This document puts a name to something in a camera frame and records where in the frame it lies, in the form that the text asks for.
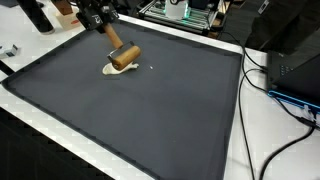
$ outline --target cable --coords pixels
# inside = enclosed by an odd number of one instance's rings
[[[245,144],[246,144],[246,149],[247,149],[247,153],[248,153],[248,159],[249,159],[249,163],[250,163],[250,170],[251,170],[251,175],[252,175],[252,179],[255,180],[255,175],[254,175],[254,170],[253,170],[253,165],[252,165],[252,159],[251,159],[251,153],[250,153],[250,149],[249,149],[249,145],[248,145],[248,140],[247,140],[247,135],[246,135],[246,131],[245,131],[245,127],[244,127],[244,121],[243,121],[243,113],[242,113],[242,108],[241,108],[241,88],[242,88],[242,85],[243,85],[243,81],[244,79],[246,79],[251,86],[263,91],[263,92],[266,92],[266,90],[260,88],[260,87],[257,87],[255,86],[254,84],[252,84],[252,82],[250,81],[250,79],[248,78],[247,74],[251,71],[260,71],[261,73],[266,73],[266,69],[265,68],[261,68],[261,69],[250,69],[248,71],[245,72],[244,70],[244,60],[245,60],[245,55],[247,55],[249,57],[249,55],[246,53],[245,51],[245,47],[242,46],[240,44],[240,42],[238,40],[236,40],[236,38],[234,38],[234,36],[230,33],[227,33],[225,32],[226,34],[229,34],[241,47],[242,47],[242,50],[243,50],[243,55],[242,55],[242,71],[244,73],[242,79],[241,79],[241,82],[240,82],[240,87],[239,87],[239,96],[238,96],[238,103],[239,103],[239,111],[240,111],[240,119],[241,119],[241,126],[242,126],[242,132],[243,132],[243,135],[244,135],[244,139],[245,139]],[[301,138],[298,138],[294,141],[291,141],[289,143],[287,143],[286,145],[282,146],[281,148],[279,148],[278,150],[276,150],[275,152],[273,152],[269,158],[264,162],[263,166],[262,166],[262,171],[260,173],[260,176],[259,176],[259,180],[263,180],[263,176],[264,176],[264,173],[269,165],[269,163],[272,161],[272,159],[274,157],[276,157],[279,153],[281,153],[282,151],[284,151],[285,149],[287,149],[288,147],[308,138],[309,136],[312,135],[312,133],[314,132],[315,128],[317,128],[317,124],[316,122],[312,122],[312,121],[309,121],[305,118],[302,118],[302,117],[297,117],[295,116],[294,114],[292,114],[284,105],[283,103],[279,100],[279,99],[275,99],[276,101],[278,101],[280,103],[280,105],[283,107],[283,109],[292,117],[294,117],[296,120],[298,120],[299,122],[307,125],[310,127],[310,130],[308,131],[307,134],[305,134],[304,136],[302,136]]]
[[[242,114],[242,108],[241,108],[241,89],[242,89],[242,84],[243,81],[245,79],[245,77],[247,76],[247,74],[251,71],[260,71],[262,73],[265,73],[264,70],[261,69],[250,69],[248,71],[246,71],[241,79],[240,82],[240,87],[239,87],[239,92],[238,92],[238,104],[239,104],[239,111],[240,111],[240,120],[241,120],[241,127],[242,127],[242,132],[243,132],[243,136],[244,136],[244,141],[246,144],[246,149],[247,149],[247,154],[248,154],[248,159],[249,159],[249,163],[250,163],[250,170],[251,170],[251,176],[252,179],[255,180],[255,175],[254,175],[254,170],[253,170],[253,165],[252,165],[252,159],[251,159],[251,153],[250,153],[250,149],[249,149],[249,144],[248,144],[248,140],[247,140],[247,134],[246,134],[246,130],[244,127],[244,121],[243,121],[243,114]]]
[[[305,118],[303,118],[303,117],[298,117],[298,116],[292,114],[292,113],[288,110],[288,108],[287,108],[279,99],[277,99],[277,98],[274,98],[274,99],[275,99],[275,101],[277,101],[277,102],[280,104],[280,106],[286,111],[286,113],[288,113],[290,116],[292,116],[293,118],[295,118],[297,121],[299,121],[300,123],[302,123],[302,124],[304,124],[304,125],[306,125],[306,126],[319,129],[319,126],[317,125],[316,122],[310,121],[310,120],[305,119]]]
[[[241,59],[241,61],[242,61],[241,68],[242,68],[242,72],[244,73],[244,77],[247,79],[247,81],[250,83],[251,86],[255,87],[256,89],[259,89],[259,90],[262,91],[262,92],[268,93],[265,89],[262,89],[262,88],[260,88],[260,87],[258,87],[258,86],[256,86],[256,85],[254,85],[254,84],[250,81],[250,79],[248,78],[248,76],[245,74],[244,60],[245,60],[246,48],[245,48],[243,45],[241,45],[241,43],[240,43],[232,34],[230,34],[230,33],[228,33],[228,32],[223,32],[223,33],[230,35],[235,41],[237,41],[237,43],[239,44],[239,46],[241,46],[241,48],[242,48],[243,55],[242,55],[242,59]],[[262,70],[266,71],[266,69],[263,68],[263,66],[260,66],[260,65],[258,65],[258,66],[259,66]]]
[[[259,180],[263,180],[263,176],[264,176],[264,173],[269,165],[269,163],[271,162],[271,160],[276,157],[278,154],[280,154],[282,151],[284,151],[285,149],[287,149],[288,147],[302,141],[302,140],[305,140],[307,139],[308,137],[310,137],[312,135],[312,133],[314,132],[314,127],[311,127],[310,130],[307,132],[307,134],[305,134],[304,136],[296,139],[296,140],[293,140],[291,142],[289,142],[288,144],[282,146],[281,148],[279,148],[278,150],[276,150],[275,152],[273,152],[269,157],[268,159],[264,162],[263,166],[262,166],[262,170],[261,170],[261,173],[260,173],[260,177],[259,177]]]
[[[256,62],[249,56],[249,54],[248,54],[247,51],[246,51],[246,48],[245,48],[231,33],[228,33],[228,32],[221,32],[221,33],[228,34],[229,36],[231,36],[231,37],[237,42],[237,44],[242,47],[242,49],[243,49],[243,51],[244,51],[244,54],[249,58],[249,60],[250,60],[253,64],[255,64],[256,66],[258,66],[259,68],[261,68],[261,69],[263,69],[263,70],[267,70],[267,67],[259,65],[258,63],[256,63]]]

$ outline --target gray fabric mat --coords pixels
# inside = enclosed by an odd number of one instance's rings
[[[105,76],[108,38],[86,32],[5,87],[155,178],[223,179],[240,55],[113,24],[142,49],[138,70]]]
[[[18,2],[16,0],[0,0],[0,5],[11,8],[17,6]]]

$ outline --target rolling pin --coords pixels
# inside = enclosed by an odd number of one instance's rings
[[[123,42],[121,41],[117,33],[114,31],[111,24],[108,23],[103,28],[105,33],[109,37],[113,47],[116,49],[121,49],[123,47]],[[111,61],[111,63],[116,70],[121,71],[128,64],[130,64],[136,58],[138,58],[140,54],[141,54],[141,49],[138,46],[132,46],[128,50],[126,50],[125,52],[123,52],[122,54],[114,58]]]

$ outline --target white table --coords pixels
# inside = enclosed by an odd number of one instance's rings
[[[42,2],[46,5],[44,8],[46,15],[56,28],[56,33],[49,36],[40,35],[19,7],[9,9],[0,6],[0,42],[14,43],[21,48],[16,57],[3,60],[5,64],[15,71],[84,30],[83,27],[79,27],[70,31],[64,31],[53,16],[56,12],[54,6],[49,1]],[[239,46],[229,43],[126,16],[121,16],[121,19],[214,47],[238,53],[242,52]],[[250,49],[248,49],[248,53],[257,63],[266,63],[265,53]],[[246,69],[250,69],[254,65],[246,60],[245,67]],[[0,81],[6,77],[4,73],[0,72]],[[253,72],[249,77],[254,84],[264,86],[264,75]],[[250,87],[248,83],[244,83],[241,96],[244,121],[257,176],[260,173],[262,163],[271,152],[289,141],[304,135],[308,128],[289,117],[272,99]],[[15,97],[2,86],[0,86],[0,106],[114,179],[152,179],[60,121]],[[296,107],[288,105],[288,108],[297,114],[301,113],[301,110]],[[240,125],[237,107],[227,155],[225,180],[251,179]],[[319,152],[320,133],[316,131],[306,141],[296,144],[277,156],[269,165],[265,174],[265,180],[319,180]]]

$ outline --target computer equipment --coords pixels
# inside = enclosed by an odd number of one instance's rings
[[[320,54],[301,65],[277,52],[268,53],[268,95],[320,114]]]
[[[189,6],[195,9],[206,9],[209,0],[189,0]]]
[[[151,21],[201,35],[208,35],[210,31],[212,32],[211,29],[223,27],[224,23],[226,22],[224,18],[219,27],[212,25],[219,13],[209,9],[200,10],[191,8],[190,12],[188,13],[189,16],[178,20],[167,17],[165,9],[166,7],[163,1],[153,0],[149,4],[144,4],[144,7],[141,7],[141,10],[139,10],[139,17],[146,21]]]

